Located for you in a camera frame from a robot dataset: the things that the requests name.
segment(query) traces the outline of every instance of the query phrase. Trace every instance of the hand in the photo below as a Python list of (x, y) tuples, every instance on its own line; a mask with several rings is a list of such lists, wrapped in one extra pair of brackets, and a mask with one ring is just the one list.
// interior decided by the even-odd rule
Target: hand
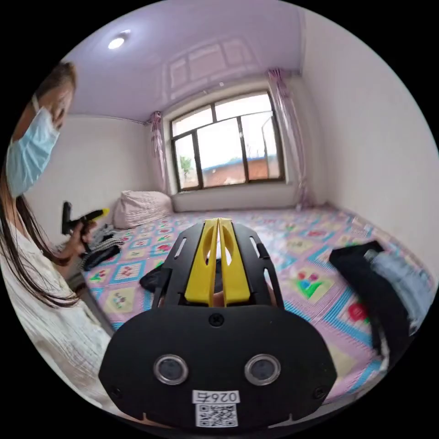
[[(273, 306), (278, 306), (276, 303), (276, 298), (274, 296), (274, 291), (271, 286), (267, 283), (268, 292), (270, 294), (271, 304)], [(214, 307), (222, 308), (224, 307), (224, 292), (220, 291), (219, 293), (214, 294)]]
[(65, 251), (68, 255), (71, 256), (79, 256), (86, 251), (84, 247), (84, 242), (90, 242), (91, 239), (91, 230), (96, 227), (96, 222), (91, 221), (86, 225), (86, 232), (81, 237), (81, 231), (84, 225), (80, 222), (75, 229), (73, 230), (72, 236), (65, 246)]

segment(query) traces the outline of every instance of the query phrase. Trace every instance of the screw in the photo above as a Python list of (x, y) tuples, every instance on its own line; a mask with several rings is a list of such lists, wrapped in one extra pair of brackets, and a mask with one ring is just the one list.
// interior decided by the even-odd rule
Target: screw
[(326, 395), (327, 395), (327, 391), (326, 391), (325, 387), (317, 387), (313, 393), (314, 399), (322, 399)]
[(221, 314), (212, 314), (209, 317), (209, 323), (214, 327), (219, 327), (224, 323), (224, 317)]
[(111, 387), (110, 393), (117, 399), (122, 398), (122, 392), (115, 386)]

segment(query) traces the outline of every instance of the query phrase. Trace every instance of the ceiling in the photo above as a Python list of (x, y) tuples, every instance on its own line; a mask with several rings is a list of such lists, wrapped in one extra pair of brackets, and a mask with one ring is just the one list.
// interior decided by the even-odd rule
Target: ceiling
[(299, 11), (279, 0), (165, 0), (130, 12), (65, 57), (78, 71), (71, 113), (144, 122), (220, 82), (269, 67), (299, 71)]

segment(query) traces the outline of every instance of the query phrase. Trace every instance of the qr code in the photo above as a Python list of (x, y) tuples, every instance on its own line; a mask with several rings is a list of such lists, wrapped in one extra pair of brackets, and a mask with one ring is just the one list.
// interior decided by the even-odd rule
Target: qr code
[(196, 404), (197, 427), (237, 427), (236, 404)]

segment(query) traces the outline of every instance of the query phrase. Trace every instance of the ceiling light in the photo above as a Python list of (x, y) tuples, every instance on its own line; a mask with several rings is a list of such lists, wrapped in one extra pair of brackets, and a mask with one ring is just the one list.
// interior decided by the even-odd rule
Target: ceiling light
[(110, 44), (108, 45), (109, 49), (117, 49), (118, 47), (122, 46), (122, 44), (125, 42), (125, 38), (122, 37), (118, 37), (115, 38), (114, 40), (112, 40), (110, 42)]

